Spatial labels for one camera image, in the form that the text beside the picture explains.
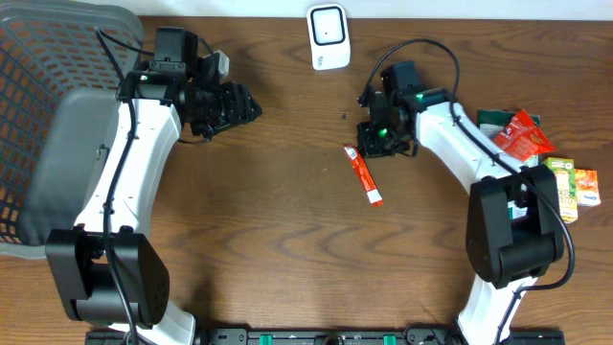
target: wooden tabletop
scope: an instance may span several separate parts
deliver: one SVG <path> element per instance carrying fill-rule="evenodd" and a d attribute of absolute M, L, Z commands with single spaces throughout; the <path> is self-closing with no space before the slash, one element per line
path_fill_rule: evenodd
<path fill-rule="evenodd" d="M 458 56 L 470 117 L 525 108 L 542 117 L 556 155 L 599 173 L 602 205 L 580 208 L 569 226 L 573 279 L 529 293 L 513 326 L 560 328 L 567 344 L 613 342 L 613 23 L 350 20 L 351 64 L 315 72 L 304 19 L 142 20 L 149 49 L 159 26 L 205 37 L 263 108 L 252 124 L 170 153 L 151 239 L 186 311 L 265 329 L 403 329 L 458 315 L 474 278 L 460 183 L 426 149 L 369 160 L 384 200 L 374 208 L 342 150 L 368 119 L 355 98 L 379 57 L 428 37 Z M 438 48 L 414 45 L 388 63 L 406 59 L 428 85 L 451 86 Z M 557 280 L 565 260 L 540 283 Z M 0 343 L 82 343 L 89 326 L 66 318 L 46 262 L 0 258 L 0 282 Z"/>

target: gray plastic bin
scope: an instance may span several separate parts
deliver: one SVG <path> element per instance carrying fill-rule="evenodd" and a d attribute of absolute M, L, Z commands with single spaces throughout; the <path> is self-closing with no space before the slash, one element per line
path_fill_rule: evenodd
<path fill-rule="evenodd" d="M 0 3 L 0 254 L 40 256 L 93 191 L 117 124 L 118 79 L 94 27 L 141 47 L 138 17 L 72 1 Z M 107 41 L 123 66 L 138 54 Z"/>

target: white wall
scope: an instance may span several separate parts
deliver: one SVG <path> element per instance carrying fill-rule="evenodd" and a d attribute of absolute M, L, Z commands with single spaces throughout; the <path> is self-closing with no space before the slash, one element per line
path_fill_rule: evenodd
<path fill-rule="evenodd" d="M 304 17 L 326 0 L 79 0 L 139 15 Z M 353 18 L 613 20 L 613 0 L 337 0 Z"/>

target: wooden table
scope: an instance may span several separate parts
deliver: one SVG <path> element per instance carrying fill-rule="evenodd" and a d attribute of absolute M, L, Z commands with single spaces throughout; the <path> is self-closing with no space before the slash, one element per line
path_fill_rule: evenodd
<path fill-rule="evenodd" d="M 402 329 L 458 315 L 474 277 L 461 185 L 425 149 L 372 160 L 385 202 L 374 208 L 342 150 L 368 118 L 355 97 L 379 57 L 429 37 L 457 54 L 458 97 L 473 119 L 477 108 L 526 108 L 542 116 L 558 156 L 599 172 L 602 205 L 570 225 L 573 279 L 528 294 L 513 326 L 560 327 L 568 344 L 613 342 L 612 23 L 351 20 L 350 66 L 320 73 L 304 19 L 142 20 L 149 49 L 159 26 L 206 37 L 264 111 L 210 144 L 176 145 L 166 164 L 152 242 L 185 310 L 209 325 L 268 329 Z M 388 63 L 406 59 L 428 85 L 451 85 L 439 49 L 412 46 Z M 89 327 L 66 318 L 46 262 L 0 258 L 0 281 L 0 343 L 82 343 Z"/>

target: red package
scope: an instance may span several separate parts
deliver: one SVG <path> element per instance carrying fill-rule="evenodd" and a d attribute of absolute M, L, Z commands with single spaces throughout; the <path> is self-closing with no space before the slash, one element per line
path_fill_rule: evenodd
<path fill-rule="evenodd" d="M 368 200 L 374 207 L 383 205 L 383 198 L 381 197 L 379 190 L 376 188 L 375 181 L 373 180 L 371 173 L 368 171 L 368 167 L 366 167 L 366 163 L 364 162 L 364 159 L 360 153 L 353 145 L 346 145 L 344 149 L 345 153 L 352 161 L 352 167 L 357 175 L 357 178 L 359 178 L 360 182 L 362 182 L 362 186 L 366 191 Z"/>
<path fill-rule="evenodd" d="M 532 155 L 556 150 L 526 110 L 515 114 L 511 123 L 493 141 L 500 149 L 522 162 Z"/>

